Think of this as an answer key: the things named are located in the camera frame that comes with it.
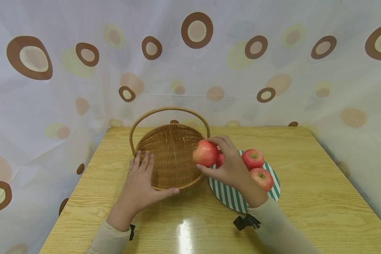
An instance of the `beige sleeve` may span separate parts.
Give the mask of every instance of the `beige sleeve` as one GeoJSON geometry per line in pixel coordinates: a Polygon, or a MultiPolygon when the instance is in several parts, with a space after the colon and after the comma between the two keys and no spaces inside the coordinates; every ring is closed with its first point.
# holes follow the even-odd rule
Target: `beige sleeve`
{"type": "Polygon", "coordinates": [[[127,232],[120,232],[105,220],[100,224],[86,254],[122,254],[130,234],[130,229],[127,232]]]}
{"type": "Polygon", "coordinates": [[[274,199],[257,208],[249,208],[248,213],[258,219],[260,228],[255,233],[261,242],[276,254],[320,253],[311,242],[288,220],[274,199]]]}

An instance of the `striped plate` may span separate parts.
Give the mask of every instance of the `striped plate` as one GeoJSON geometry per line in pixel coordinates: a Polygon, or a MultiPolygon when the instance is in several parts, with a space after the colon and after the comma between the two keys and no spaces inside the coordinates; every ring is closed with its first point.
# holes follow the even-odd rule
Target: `striped plate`
{"type": "MultiPolygon", "coordinates": [[[[240,155],[242,155],[244,151],[239,150],[238,152],[240,153],[240,155]]],[[[274,186],[267,193],[268,197],[271,197],[278,202],[279,195],[281,194],[281,187],[279,185],[279,179],[277,177],[277,174],[266,162],[264,163],[263,168],[268,170],[274,178],[274,186]]],[[[211,177],[209,177],[209,185],[210,189],[212,189],[216,197],[228,208],[233,209],[237,212],[247,213],[248,204],[236,189],[227,186],[222,182],[219,182],[218,180],[215,180],[211,177]]]]}

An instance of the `apple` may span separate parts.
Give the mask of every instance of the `apple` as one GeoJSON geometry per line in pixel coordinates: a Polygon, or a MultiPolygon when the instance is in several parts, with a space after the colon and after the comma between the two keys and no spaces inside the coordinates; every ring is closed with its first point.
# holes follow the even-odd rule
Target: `apple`
{"type": "Polygon", "coordinates": [[[217,161],[216,161],[216,168],[220,168],[224,163],[224,155],[219,151],[217,161]]]}
{"type": "Polygon", "coordinates": [[[196,164],[210,168],[216,163],[218,158],[217,145],[202,139],[193,150],[192,158],[196,164]]]}
{"type": "Polygon", "coordinates": [[[274,185],[274,179],[271,173],[263,168],[250,170],[250,176],[265,192],[269,192],[274,185]]]}
{"type": "Polygon", "coordinates": [[[244,153],[242,153],[241,158],[248,170],[260,168],[264,165],[264,156],[256,149],[245,150],[244,153]]]}

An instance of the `wicker basket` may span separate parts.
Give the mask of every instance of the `wicker basket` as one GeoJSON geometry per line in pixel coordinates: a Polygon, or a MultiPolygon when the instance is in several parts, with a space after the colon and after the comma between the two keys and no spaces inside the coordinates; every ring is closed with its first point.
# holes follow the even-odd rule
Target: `wicker basket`
{"type": "Polygon", "coordinates": [[[133,156],[138,150],[149,151],[155,156],[155,167],[151,185],[156,190],[177,187],[181,194],[189,194],[206,178],[195,167],[192,153],[196,144],[204,139],[202,134],[190,126],[180,123],[170,123],[159,126],[145,134],[134,148],[133,133],[137,125],[146,117],[165,110],[180,110],[198,117],[206,126],[207,137],[210,137],[210,128],[207,121],[198,113],[190,109],[179,107],[163,107],[151,110],[142,115],[131,127],[129,141],[133,156]]]}

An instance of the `white curtain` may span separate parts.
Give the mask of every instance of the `white curtain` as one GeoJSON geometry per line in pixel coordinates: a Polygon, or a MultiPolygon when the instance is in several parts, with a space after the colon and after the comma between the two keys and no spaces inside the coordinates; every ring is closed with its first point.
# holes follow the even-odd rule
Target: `white curtain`
{"type": "MultiPolygon", "coordinates": [[[[1,0],[0,254],[39,252],[110,126],[172,105],[306,126],[381,218],[381,1],[1,0]]],[[[141,124],[172,120],[201,124],[141,124]]]]}

